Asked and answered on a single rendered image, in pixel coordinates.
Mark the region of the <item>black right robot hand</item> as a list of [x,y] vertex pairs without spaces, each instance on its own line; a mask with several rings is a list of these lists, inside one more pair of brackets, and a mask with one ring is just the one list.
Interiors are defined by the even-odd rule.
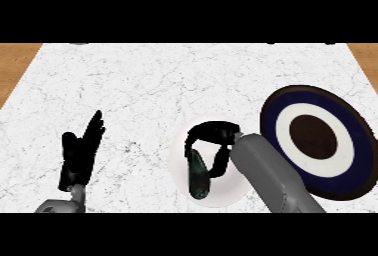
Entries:
[[192,145],[197,140],[220,146],[214,156],[212,168],[208,171],[211,178],[218,178],[225,173],[230,154],[227,146],[234,144],[234,139],[239,133],[239,125],[227,121],[206,121],[194,125],[187,131],[187,138],[184,140],[184,157],[187,159],[192,159]]

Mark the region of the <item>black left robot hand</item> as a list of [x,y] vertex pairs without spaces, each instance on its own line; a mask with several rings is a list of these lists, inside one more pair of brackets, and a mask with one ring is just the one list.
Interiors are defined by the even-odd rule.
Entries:
[[57,189],[63,192],[69,192],[75,185],[88,184],[104,130],[101,111],[97,110],[87,124],[84,135],[76,137],[72,132],[62,134],[63,164]]

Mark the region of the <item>blue white brown plate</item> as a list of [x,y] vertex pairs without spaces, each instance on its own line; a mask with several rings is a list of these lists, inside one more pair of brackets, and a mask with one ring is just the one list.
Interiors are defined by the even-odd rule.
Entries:
[[316,196],[347,201],[378,183],[378,139],[351,105],[326,90],[289,85],[268,96],[259,133]]

